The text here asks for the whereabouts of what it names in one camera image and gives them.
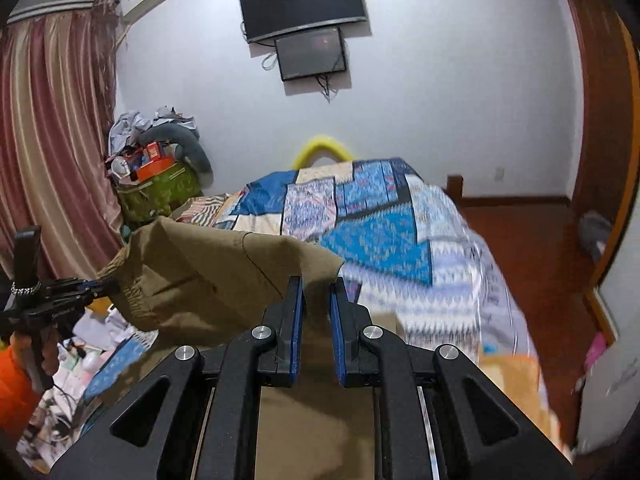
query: floor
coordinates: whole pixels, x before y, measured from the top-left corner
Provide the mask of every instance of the floor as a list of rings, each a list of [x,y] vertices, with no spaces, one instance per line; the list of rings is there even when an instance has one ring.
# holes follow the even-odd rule
[[[549,404],[572,446],[580,407],[572,388],[596,333],[582,304],[593,263],[578,247],[574,215],[563,205],[467,207],[462,214],[487,241],[527,318]]]

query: curtain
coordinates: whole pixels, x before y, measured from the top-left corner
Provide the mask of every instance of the curtain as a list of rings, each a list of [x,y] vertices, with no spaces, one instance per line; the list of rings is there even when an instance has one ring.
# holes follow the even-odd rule
[[[42,226],[41,278],[93,278],[121,246],[104,158],[115,106],[112,1],[0,30],[0,261]]]

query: khaki pants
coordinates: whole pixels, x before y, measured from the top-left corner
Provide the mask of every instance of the khaki pants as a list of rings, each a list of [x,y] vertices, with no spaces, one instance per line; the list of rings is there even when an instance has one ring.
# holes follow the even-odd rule
[[[125,319],[159,335],[102,400],[115,403],[177,346],[205,350],[259,324],[265,307],[286,294],[289,276],[302,276],[300,375],[291,389],[262,389],[255,477],[372,479],[370,389],[341,388],[333,369],[328,290],[342,262],[283,236],[165,218],[139,229],[100,275],[118,280],[121,293],[111,299]]]

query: yellow pool noodle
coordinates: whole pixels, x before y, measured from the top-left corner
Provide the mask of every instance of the yellow pool noodle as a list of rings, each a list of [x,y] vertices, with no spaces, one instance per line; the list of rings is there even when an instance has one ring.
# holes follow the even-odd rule
[[[340,142],[326,135],[316,136],[311,139],[293,162],[293,170],[301,170],[306,168],[311,156],[320,151],[326,150],[331,152],[338,159],[338,162],[346,162],[353,160],[351,153]]]

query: blue gripper pad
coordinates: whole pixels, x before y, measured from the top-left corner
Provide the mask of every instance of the blue gripper pad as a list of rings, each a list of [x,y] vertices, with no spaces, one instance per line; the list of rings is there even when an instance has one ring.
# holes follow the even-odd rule
[[[291,364],[289,376],[291,382],[295,382],[298,378],[298,372],[300,371],[300,348],[302,339],[302,309],[304,298],[302,295],[302,283],[298,285],[298,291],[296,293],[296,306],[293,317],[293,334],[291,336]]]
[[[340,386],[344,386],[345,377],[347,375],[346,366],[344,364],[344,337],[342,335],[342,324],[340,323],[340,311],[338,310],[338,299],[334,292],[331,293],[331,332],[334,338],[334,365],[335,374],[338,377]]]

